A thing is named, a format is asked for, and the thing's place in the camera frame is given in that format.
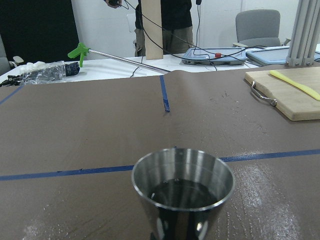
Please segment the steel double jigger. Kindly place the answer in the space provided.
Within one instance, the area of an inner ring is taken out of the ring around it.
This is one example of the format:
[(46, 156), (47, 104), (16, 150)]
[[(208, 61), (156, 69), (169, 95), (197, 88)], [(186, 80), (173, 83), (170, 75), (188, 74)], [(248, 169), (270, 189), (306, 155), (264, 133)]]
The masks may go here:
[(204, 240), (235, 188), (234, 173), (225, 162), (189, 148), (143, 156), (131, 181), (152, 240)]

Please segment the standing person in black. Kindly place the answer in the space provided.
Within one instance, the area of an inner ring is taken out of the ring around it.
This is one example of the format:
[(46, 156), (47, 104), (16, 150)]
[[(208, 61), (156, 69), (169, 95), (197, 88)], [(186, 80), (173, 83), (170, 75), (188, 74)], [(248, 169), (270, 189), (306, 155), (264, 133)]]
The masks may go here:
[[(162, 49), (165, 55), (184, 54), (193, 47), (193, 23), (191, 16), (192, 2), (190, 0), (162, 0), (161, 27)], [(145, 28), (141, 1), (135, 8), (135, 56), (146, 54)]]

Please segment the grey teach pendant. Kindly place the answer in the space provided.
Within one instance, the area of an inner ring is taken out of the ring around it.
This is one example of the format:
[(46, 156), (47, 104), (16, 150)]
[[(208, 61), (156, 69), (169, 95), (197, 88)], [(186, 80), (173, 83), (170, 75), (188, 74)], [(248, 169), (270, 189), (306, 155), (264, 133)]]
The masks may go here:
[(289, 48), (289, 46), (277, 46), (256, 50), (250, 49), (246, 52), (246, 57), (262, 66), (287, 65)]
[(199, 48), (187, 50), (182, 57), (186, 65), (242, 65), (247, 59), (244, 47)]

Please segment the wooden plank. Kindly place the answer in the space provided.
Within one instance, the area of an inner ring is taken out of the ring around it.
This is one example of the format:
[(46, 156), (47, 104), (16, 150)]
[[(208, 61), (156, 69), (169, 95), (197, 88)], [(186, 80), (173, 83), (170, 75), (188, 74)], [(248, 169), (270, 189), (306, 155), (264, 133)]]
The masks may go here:
[(163, 58), (163, 35), (160, 0), (141, 0), (147, 60)]

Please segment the clear plastic bag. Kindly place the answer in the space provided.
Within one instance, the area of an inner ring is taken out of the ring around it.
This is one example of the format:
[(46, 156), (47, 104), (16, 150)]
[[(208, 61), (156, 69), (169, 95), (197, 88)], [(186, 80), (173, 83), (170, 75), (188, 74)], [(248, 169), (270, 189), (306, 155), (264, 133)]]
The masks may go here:
[(20, 68), (19, 78), (23, 84), (48, 84), (65, 81), (67, 77), (75, 76), (80, 72), (78, 62), (65, 63), (56, 61), (45, 63), (37, 61), (28, 62)]

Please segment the grey office chair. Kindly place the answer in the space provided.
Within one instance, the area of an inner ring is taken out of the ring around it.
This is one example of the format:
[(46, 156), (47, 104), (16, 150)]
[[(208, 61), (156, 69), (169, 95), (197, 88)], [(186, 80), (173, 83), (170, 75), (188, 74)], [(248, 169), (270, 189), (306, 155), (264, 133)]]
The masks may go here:
[(279, 38), (281, 15), (275, 9), (253, 9), (238, 13), (235, 17), (237, 41), (233, 47), (280, 47), (286, 46), (291, 39), (283, 42)]

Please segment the bamboo cutting board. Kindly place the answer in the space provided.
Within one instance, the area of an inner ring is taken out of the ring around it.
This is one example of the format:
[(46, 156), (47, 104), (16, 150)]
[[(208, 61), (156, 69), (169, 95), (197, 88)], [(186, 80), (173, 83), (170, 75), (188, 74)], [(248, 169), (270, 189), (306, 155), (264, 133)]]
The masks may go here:
[[(320, 68), (285, 68), (279, 73), (291, 80), (305, 85), (317, 93), (320, 92)], [(276, 108), (291, 121), (318, 120), (320, 118), (320, 102), (302, 90), (272, 76), (269, 70), (249, 71), (244, 79), (248, 83), (255, 82), (255, 88), (269, 99), (277, 101)]]

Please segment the yellow plastic knife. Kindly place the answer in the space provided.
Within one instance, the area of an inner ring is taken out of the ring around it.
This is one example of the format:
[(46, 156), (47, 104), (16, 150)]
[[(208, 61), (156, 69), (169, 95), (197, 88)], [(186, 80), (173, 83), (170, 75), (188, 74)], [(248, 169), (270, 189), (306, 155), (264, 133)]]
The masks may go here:
[(304, 84), (301, 84), (301, 83), (298, 83), (296, 81), (293, 81), (291, 78), (285, 76), (284, 74), (280, 73), (279, 71), (277, 70), (270, 70), (269, 71), (269, 74), (277, 79), (280, 79), (284, 82), (286, 82), (287, 84), (301, 90), (302, 92), (304, 92), (305, 94), (309, 95), (310, 97), (312, 97), (313, 99), (319, 101), (320, 100), (320, 94), (315, 91), (314, 89), (304, 85)]

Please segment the green handled reacher grabber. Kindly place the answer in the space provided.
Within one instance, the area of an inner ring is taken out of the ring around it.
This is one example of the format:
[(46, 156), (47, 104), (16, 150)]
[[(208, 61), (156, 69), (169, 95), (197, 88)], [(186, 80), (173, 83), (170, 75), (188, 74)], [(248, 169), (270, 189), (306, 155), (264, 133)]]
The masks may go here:
[(140, 67), (140, 68), (143, 68), (143, 69), (151, 70), (153, 72), (158, 72), (158, 73), (162, 73), (162, 74), (167, 74), (167, 73), (171, 72), (170, 70), (166, 70), (166, 69), (159, 68), (159, 67), (156, 67), (156, 66), (148, 65), (148, 64), (145, 64), (145, 63), (140, 63), (140, 62), (137, 62), (137, 61), (134, 61), (134, 60), (130, 60), (130, 59), (126, 59), (126, 58), (123, 58), (123, 57), (119, 57), (119, 56), (115, 56), (115, 55), (112, 55), (112, 54), (108, 54), (108, 53), (104, 53), (104, 52), (100, 52), (100, 51), (97, 51), (97, 50), (90, 49), (90, 48), (86, 47), (82, 42), (80, 42), (77, 45), (77, 48), (75, 48), (74, 50), (69, 52), (67, 54), (67, 56), (69, 58), (71, 58), (71, 59), (74, 59), (74, 58), (80, 56), (79, 66), (82, 68), (83, 67), (83, 62), (84, 62), (84, 57), (87, 56), (88, 53), (101, 55), (101, 56), (107, 57), (109, 59), (116, 60), (118, 62), (122, 62), (122, 63), (126, 63), (126, 64), (133, 65), (133, 66), (136, 66), (136, 67)]

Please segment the aluminium frame post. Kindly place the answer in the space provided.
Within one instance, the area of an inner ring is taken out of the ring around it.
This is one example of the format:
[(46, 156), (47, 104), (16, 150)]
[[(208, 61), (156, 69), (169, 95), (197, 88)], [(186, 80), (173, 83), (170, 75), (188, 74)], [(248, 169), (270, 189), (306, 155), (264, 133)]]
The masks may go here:
[(285, 64), (311, 66), (320, 36), (320, 1), (300, 0), (296, 11), (291, 43)]

